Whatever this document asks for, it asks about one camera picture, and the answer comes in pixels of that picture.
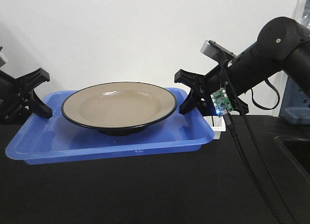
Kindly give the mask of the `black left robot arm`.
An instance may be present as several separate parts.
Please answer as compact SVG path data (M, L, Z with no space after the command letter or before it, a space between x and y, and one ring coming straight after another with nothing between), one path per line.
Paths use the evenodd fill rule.
M0 72L0 123L21 125L34 113L45 119L53 116L52 108L36 95L34 89L50 80L49 73L39 68L34 72L13 78Z

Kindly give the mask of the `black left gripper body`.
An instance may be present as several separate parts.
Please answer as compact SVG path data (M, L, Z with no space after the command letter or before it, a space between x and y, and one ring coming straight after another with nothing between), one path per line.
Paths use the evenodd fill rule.
M0 76L0 123L2 125L23 124L31 114L26 108L29 90L17 84L17 78Z

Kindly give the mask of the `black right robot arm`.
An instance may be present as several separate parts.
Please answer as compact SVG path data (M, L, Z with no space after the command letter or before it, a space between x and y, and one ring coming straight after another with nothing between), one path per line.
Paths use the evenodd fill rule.
M288 17L269 21L257 41L235 55L214 41L205 41L201 52L218 62L205 75L179 70L176 83L190 87L179 107L186 114L197 108L203 116L214 116L211 94L225 88L233 109L248 113L248 105L239 96L279 71L284 71L306 94L310 94L310 31Z

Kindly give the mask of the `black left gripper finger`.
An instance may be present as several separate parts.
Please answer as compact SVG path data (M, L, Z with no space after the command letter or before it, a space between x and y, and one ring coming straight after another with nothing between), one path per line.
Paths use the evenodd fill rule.
M37 114L45 119L49 119L53 116L53 110L36 95L35 91L30 92L29 108L32 113Z
M49 81L49 73L42 68L39 68L29 74L17 78L17 84L22 89L34 89L40 84Z

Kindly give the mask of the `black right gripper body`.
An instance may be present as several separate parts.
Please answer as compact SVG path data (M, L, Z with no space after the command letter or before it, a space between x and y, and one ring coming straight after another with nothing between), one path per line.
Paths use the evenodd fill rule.
M239 109L237 98L249 90L249 66L242 64L228 65L225 61L204 76L200 76L201 93L204 102L200 102L198 109L203 116L215 116L216 111L211 101L211 94L224 88L232 102L233 108Z

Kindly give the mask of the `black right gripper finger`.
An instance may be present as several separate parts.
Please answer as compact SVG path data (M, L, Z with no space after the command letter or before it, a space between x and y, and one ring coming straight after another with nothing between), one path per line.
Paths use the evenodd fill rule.
M205 98L201 97L195 92L195 90L191 89L184 102L180 105L179 113L185 115L191 110L197 108L202 115L205 115L204 103Z
M190 88L197 88L203 84L203 75L180 69L174 75L174 82L184 84Z

